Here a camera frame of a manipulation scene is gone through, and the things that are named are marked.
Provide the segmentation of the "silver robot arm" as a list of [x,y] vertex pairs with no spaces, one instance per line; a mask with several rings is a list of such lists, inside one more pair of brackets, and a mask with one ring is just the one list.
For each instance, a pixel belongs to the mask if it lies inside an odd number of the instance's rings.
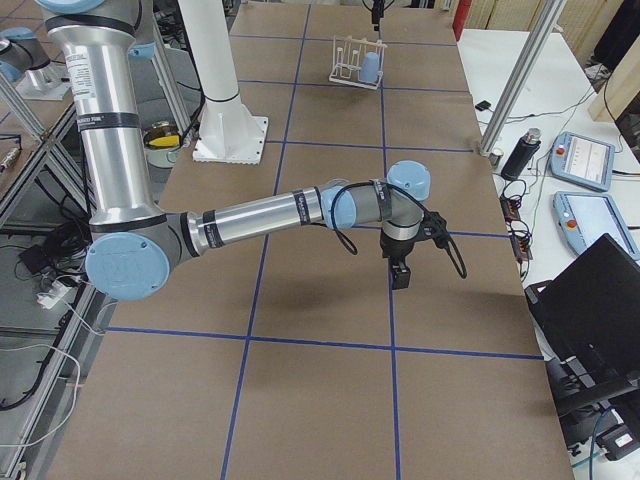
[[428,169],[403,160],[383,179],[336,180],[240,205],[168,213],[153,200],[129,54],[151,20],[146,1],[45,1],[49,36],[65,56],[96,209],[85,260],[90,281],[118,300],[158,292],[179,264],[241,240],[323,223],[333,230],[378,222],[399,287],[405,257],[424,236]]

